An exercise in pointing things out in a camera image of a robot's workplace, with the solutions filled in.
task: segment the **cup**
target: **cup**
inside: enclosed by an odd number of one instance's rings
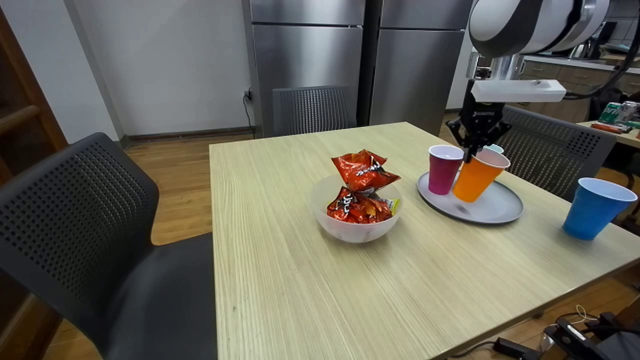
[[[502,147],[499,147],[498,145],[495,145],[495,144],[487,145],[484,148],[485,149],[489,149],[489,150],[493,150],[493,151],[497,152],[498,154],[502,154],[504,152],[504,149]]]
[[[605,180],[583,177],[562,226],[574,238],[593,240],[620,211],[636,201],[631,190]]]
[[[462,164],[465,152],[451,145],[434,145],[429,148],[429,191],[447,195]]]
[[[462,165],[453,194],[464,202],[476,201],[510,164],[507,157],[493,150],[478,152],[470,162]]]

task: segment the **plastic bowl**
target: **plastic bowl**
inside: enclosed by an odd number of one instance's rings
[[[330,217],[326,214],[326,206],[335,200],[341,186],[344,186],[344,181],[340,175],[333,175],[320,180],[311,189],[311,210],[323,229],[335,238],[348,243],[366,243],[386,234],[398,221],[403,199],[400,191],[392,184],[378,191],[380,197],[400,199],[392,218],[375,224],[351,224]]]

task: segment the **orange cup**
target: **orange cup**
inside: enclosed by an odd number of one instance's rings
[[[465,202],[474,202],[511,162],[504,155],[489,149],[478,152],[462,165],[453,194]]]

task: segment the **tabletop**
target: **tabletop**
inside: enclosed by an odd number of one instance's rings
[[[578,125],[591,127],[591,124],[593,124],[594,122],[596,121],[579,122]],[[625,145],[633,146],[636,149],[640,149],[640,139],[636,138],[636,136],[638,135],[638,131],[638,129],[633,129],[629,134],[616,134],[618,136],[618,142]]]
[[[402,122],[211,145],[218,358],[444,359],[640,258],[614,225],[568,236],[569,203],[507,172],[520,219],[440,214],[416,186],[440,143]],[[363,148],[402,177],[403,212],[386,236],[343,243],[309,193],[337,174],[331,157]]]

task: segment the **refrigerator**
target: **refrigerator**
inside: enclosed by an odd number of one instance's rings
[[[348,86],[356,112],[365,0],[242,1],[257,136],[274,134],[274,89]]]
[[[407,121],[440,133],[473,2],[369,0],[358,125]]]

